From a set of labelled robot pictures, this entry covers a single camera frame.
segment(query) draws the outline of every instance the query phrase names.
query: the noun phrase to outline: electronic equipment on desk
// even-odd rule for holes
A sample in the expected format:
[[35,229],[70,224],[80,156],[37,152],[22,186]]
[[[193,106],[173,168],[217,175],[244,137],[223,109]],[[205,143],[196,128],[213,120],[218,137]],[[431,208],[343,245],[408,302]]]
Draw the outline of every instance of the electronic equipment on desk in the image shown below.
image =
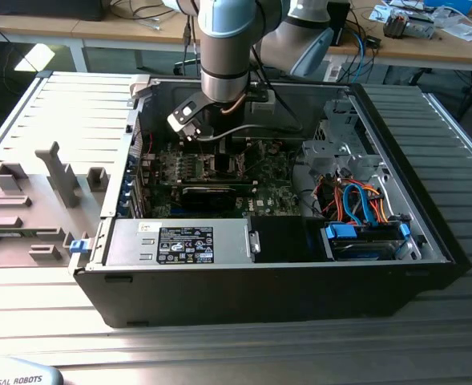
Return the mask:
[[406,14],[392,10],[383,26],[383,33],[392,39],[401,39],[403,36],[431,39],[435,33],[435,24],[423,14]]
[[100,21],[111,0],[0,0],[0,14]]

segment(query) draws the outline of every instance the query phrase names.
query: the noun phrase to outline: open computer chassis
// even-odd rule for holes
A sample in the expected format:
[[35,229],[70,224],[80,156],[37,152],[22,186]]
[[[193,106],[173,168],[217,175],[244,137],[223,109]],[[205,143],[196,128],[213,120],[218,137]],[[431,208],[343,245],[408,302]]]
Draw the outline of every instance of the open computer chassis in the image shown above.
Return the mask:
[[[276,90],[292,108],[302,112],[308,140],[283,134],[277,138],[269,132],[249,132],[232,138],[234,144],[249,148],[259,147],[256,141],[263,140],[272,152],[276,142],[285,144],[286,152],[298,148],[289,169],[295,190],[277,192],[279,188],[274,185],[271,190],[275,195],[270,196],[271,190],[267,190],[264,197],[253,197],[260,188],[259,181],[253,182],[256,186],[246,186],[249,191],[245,197],[235,197],[237,215],[213,215],[213,209],[200,214],[190,210],[188,215],[187,210],[185,213],[180,207],[174,209],[170,202],[153,202],[152,193],[147,191],[151,179],[160,178],[153,187],[188,187],[181,176],[167,171],[166,160],[159,163],[159,151],[161,156],[166,155],[170,151],[168,144],[181,145],[166,125],[166,118],[174,106],[199,89],[196,80],[159,78],[151,79],[148,87],[135,95],[135,109],[129,118],[124,147],[119,151],[117,169],[111,175],[93,251],[86,260],[79,254],[71,260],[75,280],[108,325],[388,316],[422,291],[447,287],[471,267],[370,99],[369,89],[360,85],[277,84]],[[381,89],[385,97],[396,92],[388,87],[373,91],[380,94]],[[430,109],[420,97],[416,103],[425,103]],[[246,106],[245,123],[282,124],[289,119],[278,106],[275,111],[260,107]],[[143,151],[140,157],[130,156],[131,146],[135,140],[141,141],[141,136],[151,137],[154,149]],[[171,157],[173,169],[176,154]],[[186,167],[188,178],[192,178],[189,187],[198,186],[195,180],[208,176],[202,160],[207,166],[210,164],[207,158],[201,158]],[[231,172],[230,162],[220,163]],[[392,205],[389,211],[403,214],[401,218],[389,214],[389,220],[397,222],[395,231],[399,225],[406,225],[410,235],[403,234],[405,237],[401,238],[398,233],[393,246],[387,245],[405,246],[401,257],[396,257],[396,252],[385,257],[379,253],[337,256],[337,241],[343,244],[339,251],[351,249],[353,245],[347,241],[355,235],[345,238],[342,229],[339,237],[334,236],[337,227],[328,229],[334,220],[316,215],[313,195],[305,194],[303,199],[308,204],[299,195],[305,190],[312,192],[320,177],[333,175],[341,179],[341,171],[378,188]],[[277,172],[273,179],[280,176],[280,169],[267,172],[272,176]],[[127,184],[132,190],[126,194],[129,201],[123,203],[120,197],[129,191]],[[220,182],[214,186],[220,188]],[[212,246],[209,252],[192,250],[194,259],[181,253],[187,251],[183,247],[191,246],[189,241],[205,244],[208,238]],[[169,249],[172,242],[176,243],[177,253]]]

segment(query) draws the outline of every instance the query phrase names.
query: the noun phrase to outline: blue latch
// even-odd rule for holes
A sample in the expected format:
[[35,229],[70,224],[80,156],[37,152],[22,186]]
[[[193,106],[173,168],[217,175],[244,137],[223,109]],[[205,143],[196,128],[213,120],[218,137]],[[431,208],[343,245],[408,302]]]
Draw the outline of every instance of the blue latch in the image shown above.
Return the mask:
[[401,223],[399,229],[405,239],[410,236],[410,227],[406,223]]
[[326,228],[326,236],[328,239],[334,238],[356,238],[357,231],[353,225],[347,225],[346,223],[331,223]]

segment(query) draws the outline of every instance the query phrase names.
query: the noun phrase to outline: wooden desk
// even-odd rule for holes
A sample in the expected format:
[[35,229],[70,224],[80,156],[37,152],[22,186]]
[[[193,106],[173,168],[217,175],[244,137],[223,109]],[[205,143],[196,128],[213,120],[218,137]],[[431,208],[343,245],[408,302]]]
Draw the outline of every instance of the wooden desk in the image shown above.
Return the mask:
[[[420,38],[391,39],[383,35],[383,24],[370,22],[372,8],[378,0],[359,0],[355,13],[368,34],[381,39],[381,49],[375,63],[407,67],[430,67],[472,71],[472,42],[466,42],[438,30],[431,40]],[[152,4],[151,0],[133,0],[133,9]],[[131,16],[127,3],[116,7],[119,14]],[[156,7],[141,15],[157,14],[166,10]],[[166,14],[159,23],[160,30],[133,20],[108,14],[102,22],[86,22],[63,18],[0,16],[0,29],[16,43],[62,44],[71,49],[77,71],[87,71],[84,48],[103,47],[136,51],[182,51],[182,34],[186,18],[182,14]],[[354,37],[346,34],[340,47],[330,47],[325,60],[330,61],[325,80],[333,81],[343,63],[357,53]]]
[[378,55],[380,59],[472,64],[472,42],[466,42],[440,29],[437,29],[431,40],[423,38],[386,38],[383,34],[383,24],[367,19],[372,7],[377,3],[377,0],[360,0],[355,14],[368,34],[381,39],[381,48]]
[[3,34],[28,34],[35,36],[71,37],[79,22],[77,18],[38,18],[34,16],[1,16]]

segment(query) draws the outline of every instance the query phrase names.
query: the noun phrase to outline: metal bracket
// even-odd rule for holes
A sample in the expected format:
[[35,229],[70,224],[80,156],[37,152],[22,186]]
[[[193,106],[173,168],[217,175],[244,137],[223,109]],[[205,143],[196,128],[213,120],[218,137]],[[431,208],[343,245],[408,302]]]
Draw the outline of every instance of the metal bracket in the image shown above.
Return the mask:
[[259,240],[259,232],[251,231],[250,233],[250,251],[254,254],[260,253],[260,240]]

